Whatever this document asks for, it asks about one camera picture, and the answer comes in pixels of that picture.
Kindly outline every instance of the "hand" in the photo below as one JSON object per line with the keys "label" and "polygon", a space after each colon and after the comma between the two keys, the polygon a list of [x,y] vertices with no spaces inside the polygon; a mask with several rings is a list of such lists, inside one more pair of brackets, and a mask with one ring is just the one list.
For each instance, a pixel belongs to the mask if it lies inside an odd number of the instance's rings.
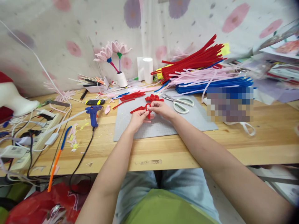
{"label": "hand", "polygon": [[150,120],[146,120],[148,115],[149,115],[149,111],[146,111],[146,110],[135,111],[132,114],[131,121],[130,121],[127,129],[136,133],[143,123],[151,123]]}
{"label": "hand", "polygon": [[162,117],[164,117],[166,120],[171,121],[178,115],[164,102],[153,101],[150,105],[151,107],[148,108],[150,111],[154,111],[156,114],[162,115]]}

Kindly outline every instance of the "jeans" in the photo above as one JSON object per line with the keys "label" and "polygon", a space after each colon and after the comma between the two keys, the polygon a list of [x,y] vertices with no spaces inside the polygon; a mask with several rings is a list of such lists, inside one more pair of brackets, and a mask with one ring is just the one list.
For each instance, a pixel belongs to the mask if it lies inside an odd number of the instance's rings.
{"label": "jeans", "polygon": [[[117,223],[121,223],[151,189],[157,188],[153,171],[127,172],[117,198]],[[180,196],[221,223],[201,168],[163,170],[161,188]]]}

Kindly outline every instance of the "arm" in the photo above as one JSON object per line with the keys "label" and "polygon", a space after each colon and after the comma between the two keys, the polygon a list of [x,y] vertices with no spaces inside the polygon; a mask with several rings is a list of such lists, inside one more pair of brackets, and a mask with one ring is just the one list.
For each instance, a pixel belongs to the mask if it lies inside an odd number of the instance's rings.
{"label": "arm", "polygon": [[76,224],[112,223],[118,193],[128,170],[133,136],[142,123],[151,122],[145,120],[148,114],[145,110],[132,114],[128,127],[97,175]]}
{"label": "arm", "polygon": [[172,122],[190,153],[221,188],[246,223],[286,223],[293,207],[222,145],[195,128],[165,103],[149,110]]}

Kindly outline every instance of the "gray cutting mat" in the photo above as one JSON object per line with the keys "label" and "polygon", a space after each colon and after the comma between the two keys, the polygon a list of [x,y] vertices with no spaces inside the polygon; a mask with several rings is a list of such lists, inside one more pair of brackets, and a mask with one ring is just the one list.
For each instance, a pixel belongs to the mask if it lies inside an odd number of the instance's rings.
{"label": "gray cutting mat", "polygon": [[[145,101],[145,97],[150,96],[151,94],[154,93],[147,92],[145,93],[145,96],[136,98],[135,100],[124,103],[118,107],[113,141],[118,141],[121,134],[128,126],[131,119],[130,112],[140,106],[145,106],[146,103],[148,103]],[[169,96],[174,96],[178,93],[174,90],[171,90],[167,91],[166,94]],[[189,113],[180,114],[182,117],[184,117],[189,123],[201,131],[218,130],[218,127],[214,122],[207,121],[206,110],[198,103],[193,95],[184,96],[184,98],[193,100],[194,107],[183,105],[185,108],[189,109]],[[164,102],[173,109],[172,101],[164,99]],[[134,135],[134,139],[177,134],[176,130],[169,121],[165,120],[162,116],[155,114],[154,112],[152,113],[155,115],[155,118],[151,120],[152,123],[144,123]]]}

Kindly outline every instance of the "fabric backdrop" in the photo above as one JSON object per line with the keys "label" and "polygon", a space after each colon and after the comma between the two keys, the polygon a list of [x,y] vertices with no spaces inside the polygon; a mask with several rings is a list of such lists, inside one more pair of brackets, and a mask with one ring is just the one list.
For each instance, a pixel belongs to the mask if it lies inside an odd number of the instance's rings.
{"label": "fabric backdrop", "polygon": [[[195,52],[214,34],[229,43],[229,58],[251,54],[257,42],[299,18],[295,0],[2,0],[0,19],[31,47],[61,90],[79,89],[78,73],[115,79],[108,63],[94,62],[108,41],[132,47],[122,57],[127,79],[137,76],[137,57],[154,69],[175,52]],[[112,61],[118,67],[114,54]],[[33,53],[0,24],[0,71],[28,96],[49,94]]]}

